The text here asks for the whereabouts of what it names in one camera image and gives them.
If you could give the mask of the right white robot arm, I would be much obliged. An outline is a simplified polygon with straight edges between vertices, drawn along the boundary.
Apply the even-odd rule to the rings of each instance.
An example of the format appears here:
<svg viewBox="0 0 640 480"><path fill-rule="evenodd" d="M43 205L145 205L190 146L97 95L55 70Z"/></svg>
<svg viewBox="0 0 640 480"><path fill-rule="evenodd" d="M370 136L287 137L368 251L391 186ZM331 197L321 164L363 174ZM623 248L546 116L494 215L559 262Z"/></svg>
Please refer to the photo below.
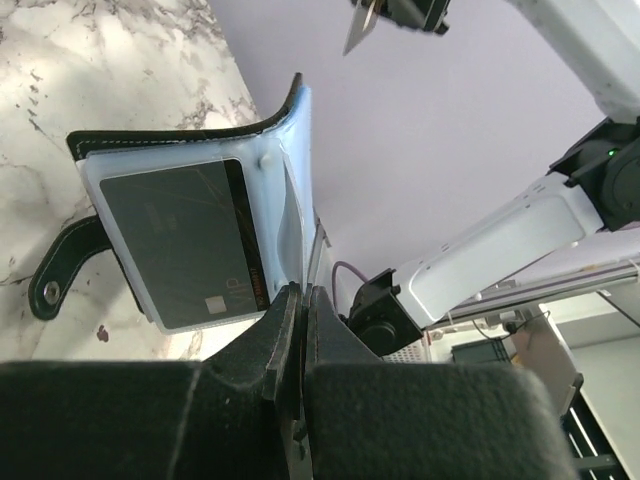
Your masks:
<svg viewBox="0 0 640 480"><path fill-rule="evenodd" d="M517 10L579 78L603 120L548 172L435 252L358 290L349 329L385 356L485 288L550 253L639 218L639 5L519 1Z"/></svg>

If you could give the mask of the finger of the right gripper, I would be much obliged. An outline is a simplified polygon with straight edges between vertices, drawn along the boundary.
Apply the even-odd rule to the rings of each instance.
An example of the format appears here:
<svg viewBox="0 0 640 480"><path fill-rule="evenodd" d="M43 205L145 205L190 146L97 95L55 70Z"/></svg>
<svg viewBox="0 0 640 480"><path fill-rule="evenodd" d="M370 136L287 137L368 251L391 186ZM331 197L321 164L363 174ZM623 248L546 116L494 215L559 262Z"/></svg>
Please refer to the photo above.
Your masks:
<svg viewBox="0 0 640 480"><path fill-rule="evenodd" d="M379 13L399 27L444 35L449 30L449 4L449 0L387 0L382 2Z"/></svg>

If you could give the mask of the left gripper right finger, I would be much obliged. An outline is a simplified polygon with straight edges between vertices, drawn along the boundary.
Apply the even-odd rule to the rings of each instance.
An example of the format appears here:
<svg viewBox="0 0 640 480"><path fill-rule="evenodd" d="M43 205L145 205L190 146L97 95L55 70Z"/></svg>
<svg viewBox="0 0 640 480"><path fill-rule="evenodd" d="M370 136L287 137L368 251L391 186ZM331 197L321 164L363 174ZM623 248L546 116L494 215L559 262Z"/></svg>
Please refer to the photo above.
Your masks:
<svg viewBox="0 0 640 480"><path fill-rule="evenodd" d="M574 479L542 382L510 365L392 363L309 297L304 410L317 479Z"/></svg>

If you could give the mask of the black VIP card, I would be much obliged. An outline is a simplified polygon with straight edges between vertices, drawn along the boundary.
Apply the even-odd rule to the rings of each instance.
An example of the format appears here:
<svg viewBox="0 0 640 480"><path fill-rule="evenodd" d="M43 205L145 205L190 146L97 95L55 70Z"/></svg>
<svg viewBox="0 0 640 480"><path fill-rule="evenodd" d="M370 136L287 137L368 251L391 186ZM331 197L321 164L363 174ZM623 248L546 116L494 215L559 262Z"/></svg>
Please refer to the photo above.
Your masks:
<svg viewBox="0 0 640 480"><path fill-rule="evenodd" d="M100 191L166 329L269 307L238 160L112 177Z"/></svg>
<svg viewBox="0 0 640 480"><path fill-rule="evenodd" d="M383 1L357 0L342 55L346 57L373 31Z"/></svg>

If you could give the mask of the black leather card holder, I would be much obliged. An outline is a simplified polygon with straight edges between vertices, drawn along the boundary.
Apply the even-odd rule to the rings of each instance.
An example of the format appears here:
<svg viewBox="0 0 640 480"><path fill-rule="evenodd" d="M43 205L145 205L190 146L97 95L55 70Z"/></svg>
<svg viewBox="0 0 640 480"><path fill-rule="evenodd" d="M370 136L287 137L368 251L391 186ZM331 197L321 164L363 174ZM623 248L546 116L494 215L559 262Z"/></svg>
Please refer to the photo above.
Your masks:
<svg viewBox="0 0 640 480"><path fill-rule="evenodd" d="M295 74L279 109L252 124L69 133L94 214L49 247L29 283L32 314L54 319L104 251L167 334L258 317L284 286L304 285L316 232L311 107Z"/></svg>

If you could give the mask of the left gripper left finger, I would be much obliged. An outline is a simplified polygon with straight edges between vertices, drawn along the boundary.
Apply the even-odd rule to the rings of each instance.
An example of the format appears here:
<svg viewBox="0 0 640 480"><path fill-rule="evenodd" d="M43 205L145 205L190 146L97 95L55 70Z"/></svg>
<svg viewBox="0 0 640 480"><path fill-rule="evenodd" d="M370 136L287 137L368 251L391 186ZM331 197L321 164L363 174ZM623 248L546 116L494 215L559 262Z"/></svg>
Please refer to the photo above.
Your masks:
<svg viewBox="0 0 640 480"><path fill-rule="evenodd" d="M298 285L204 361L8 362L5 479L288 479Z"/></svg>

